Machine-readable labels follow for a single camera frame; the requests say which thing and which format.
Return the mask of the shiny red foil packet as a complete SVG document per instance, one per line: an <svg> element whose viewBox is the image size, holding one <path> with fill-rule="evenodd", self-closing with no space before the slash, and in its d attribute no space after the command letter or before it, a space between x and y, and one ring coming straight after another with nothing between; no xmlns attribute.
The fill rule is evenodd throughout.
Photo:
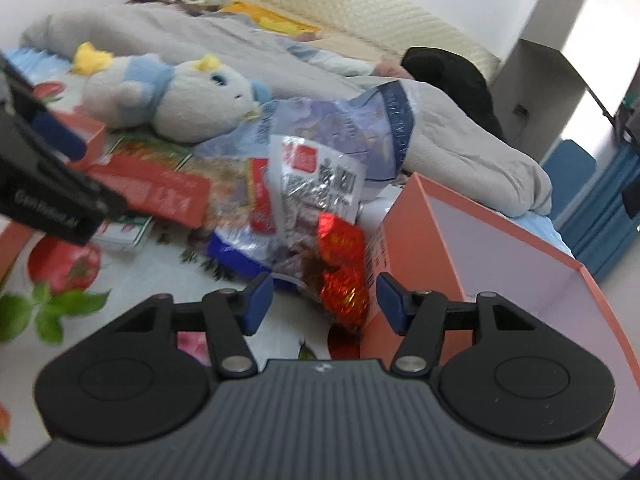
<svg viewBox="0 0 640 480"><path fill-rule="evenodd" d="M317 242L322 262L320 299L323 307L335 323L359 332L369 311L363 230L336 214L322 212Z"/></svg>

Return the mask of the dark red snack packet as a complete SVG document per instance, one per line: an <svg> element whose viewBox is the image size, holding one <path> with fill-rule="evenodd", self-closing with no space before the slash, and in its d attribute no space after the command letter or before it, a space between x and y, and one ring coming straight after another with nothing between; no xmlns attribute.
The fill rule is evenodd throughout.
<svg viewBox="0 0 640 480"><path fill-rule="evenodd" d="M210 191L204 177L129 155L110 155L89 166L87 174L122 194L130 210L191 229L204 223Z"/></svg>

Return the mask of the white shrimp snack bag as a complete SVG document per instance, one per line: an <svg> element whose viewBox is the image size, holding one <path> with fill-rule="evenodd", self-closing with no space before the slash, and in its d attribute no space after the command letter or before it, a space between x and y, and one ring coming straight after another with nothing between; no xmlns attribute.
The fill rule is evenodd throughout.
<svg viewBox="0 0 640 480"><path fill-rule="evenodd" d="M268 185L278 254L311 244L324 212L353 224L365 176L358 159L335 148L298 136L272 136Z"/></svg>

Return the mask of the green label snack bag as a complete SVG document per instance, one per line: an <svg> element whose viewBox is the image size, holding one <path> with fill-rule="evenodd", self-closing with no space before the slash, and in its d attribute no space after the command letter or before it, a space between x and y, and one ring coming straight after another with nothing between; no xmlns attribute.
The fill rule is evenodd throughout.
<svg viewBox="0 0 640 480"><path fill-rule="evenodd" d="M208 186L199 177L185 177L179 169L189 159L176 148L150 136L125 134L100 162L89 167L89 176L126 198L128 209L115 220L106 220L94 240L103 248L137 252L156 220L196 226L203 211L202 192Z"/></svg>

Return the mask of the pink shallow box lid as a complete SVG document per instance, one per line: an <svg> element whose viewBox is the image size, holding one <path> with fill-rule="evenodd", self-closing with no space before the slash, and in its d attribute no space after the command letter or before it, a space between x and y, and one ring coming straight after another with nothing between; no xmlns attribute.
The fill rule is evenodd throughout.
<svg viewBox="0 0 640 480"><path fill-rule="evenodd" d="M87 153L70 160L53 151L20 115L1 113L1 274L11 269L37 231L75 245L86 244L106 219L105 188L74 166L90 162L102 140L95 122L73 117L68 128Z"/></svg>

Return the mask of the pink deep box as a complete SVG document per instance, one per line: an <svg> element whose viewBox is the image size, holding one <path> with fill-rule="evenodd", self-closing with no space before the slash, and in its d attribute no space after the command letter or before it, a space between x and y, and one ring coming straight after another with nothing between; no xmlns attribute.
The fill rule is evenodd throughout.
<svg viewBox="0 0 640 480"><path fill-rule="evenodd" d="M452 299L498 292L598 356L617 385L639 379L622 326L586 267L501 214L415 174L360 207L372 276Z"/></svg>

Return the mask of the fruit print bed sheet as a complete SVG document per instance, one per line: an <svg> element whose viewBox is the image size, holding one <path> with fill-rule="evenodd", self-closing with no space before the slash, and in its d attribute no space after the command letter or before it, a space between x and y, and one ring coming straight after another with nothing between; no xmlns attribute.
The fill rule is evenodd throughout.
<svg viewBox="0 0 640 480"><path fill-rule="evenodd" d="M102 246L102 266L90 292L108 296L96 313L64 318L63 340L49 346L35 327L28 326L14 341L1 347L1 406L9 417L1 452L15 465L24 463L49 441L38 415L32 386L40 370L70 348L114 320L146 297L168 292L177 301L201 299L208 292L238 282L216 271L213 261L191 254L186 230L159 223L149 225L139 247L116 249ZM308 354L320 359L330 355L329 321L320 311L296 295L279 294L250 350L258 362L269 358L295 358Z"/></svg>

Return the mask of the red label pastry packet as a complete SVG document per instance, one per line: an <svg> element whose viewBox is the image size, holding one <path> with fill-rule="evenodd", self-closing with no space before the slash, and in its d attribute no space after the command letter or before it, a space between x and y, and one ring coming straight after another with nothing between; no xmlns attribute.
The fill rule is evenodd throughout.
<svg viewBox="0 0 640 480"><path fill-rule="evenodd" d="M270 270L276 226L268 159L192 157L183 170L210 183L203 224L190 233L189 246L244 278Z"/></svg>

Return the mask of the grey blanket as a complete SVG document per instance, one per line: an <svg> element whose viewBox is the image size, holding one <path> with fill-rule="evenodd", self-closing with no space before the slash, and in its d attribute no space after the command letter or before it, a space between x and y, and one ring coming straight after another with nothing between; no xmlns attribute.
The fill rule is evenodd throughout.
<svg viewBox="0 0 640 480"><path fill-rule="evenodd" d="M116 55L155 53L171 64L211 53L269 86L277 99L351 99L385 81L373 76L370 65L352 77L314 66L291 53L284 37L242 18L219 13L192 18L159 4L54 12L32 22L20 37L24 47L64 58L85 41ZM550 214L552 183L538 162L477 125L439 88L414 80L401 85L416 114L405 170L508 217Z"/></svg>

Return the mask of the blue plastic tissue bag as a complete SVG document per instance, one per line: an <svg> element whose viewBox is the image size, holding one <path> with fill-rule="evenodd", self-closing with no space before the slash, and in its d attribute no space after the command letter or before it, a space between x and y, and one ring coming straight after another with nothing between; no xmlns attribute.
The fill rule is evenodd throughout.
<svg viewBox="0 0 640 480"><path fill-rule="evenodd" d="M398 81L351 100L273 100L260 115L194 148L201 158L265 157L272 136L296 136L334 148L366 168L362 199L374 200L400 173L416 114Z"/></svg>

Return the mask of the blue curtain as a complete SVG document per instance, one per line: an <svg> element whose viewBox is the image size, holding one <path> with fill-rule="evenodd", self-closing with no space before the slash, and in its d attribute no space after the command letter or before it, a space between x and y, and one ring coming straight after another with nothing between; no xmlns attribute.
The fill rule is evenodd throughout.
<svg viewBox="0 0 640 480"><path fill-rule="evenodd" d="M623 189L638 177L639 154L624 144L560 229L564 243L597 283L610 274L639 235L639 218L629 218L623 203Z"/></svg>

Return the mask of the blue chair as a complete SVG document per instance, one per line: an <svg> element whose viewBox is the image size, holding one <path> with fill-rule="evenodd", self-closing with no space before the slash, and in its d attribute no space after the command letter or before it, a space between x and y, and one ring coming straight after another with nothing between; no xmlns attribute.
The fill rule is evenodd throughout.
<svg viewBox="0 0 640 480"><path fill-rule="evenodd" d="M574 200L597 170L597 161L573 140L563 140L542 165L552 183L552 208L555 221Z"/></svg>

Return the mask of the yellow pillow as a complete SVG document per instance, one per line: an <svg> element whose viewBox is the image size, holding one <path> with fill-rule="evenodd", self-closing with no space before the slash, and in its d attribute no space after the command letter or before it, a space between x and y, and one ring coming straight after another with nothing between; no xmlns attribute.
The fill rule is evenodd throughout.
<svg viewBox="0 0 640 480"><path fill-rule="evenodd" d="M232 1L232 3L223 6L220 12L244 14L262 29L290 37L297 37L303 34L311 34L314 37L321 32L321 28L318 26L296 21L294 18L288 18L285 15L242 0Z"/></svg>

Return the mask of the black clothing pile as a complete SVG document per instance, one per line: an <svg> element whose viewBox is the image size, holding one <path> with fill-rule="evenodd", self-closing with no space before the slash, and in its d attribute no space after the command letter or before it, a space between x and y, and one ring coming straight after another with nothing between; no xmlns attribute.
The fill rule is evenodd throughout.
<svg viewBox="0 0 640 480"><path fill-rule="evenodd" d="M400 65L417 81L439 88L460 110L501 141L506 140L485 77L466 58L442 49L411 47Z"/></svg>

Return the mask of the cream padded headboard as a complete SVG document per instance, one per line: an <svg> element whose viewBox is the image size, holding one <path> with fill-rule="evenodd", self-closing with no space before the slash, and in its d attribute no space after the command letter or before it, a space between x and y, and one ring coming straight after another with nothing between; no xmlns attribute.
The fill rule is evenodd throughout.
<svg viewBox="0 0 640 480"><path fill-rule="evenodd" d="M435 14L408 0L245 0L341 32L386 54L411 47L454 52L491 81L501 60Z"/></svg>

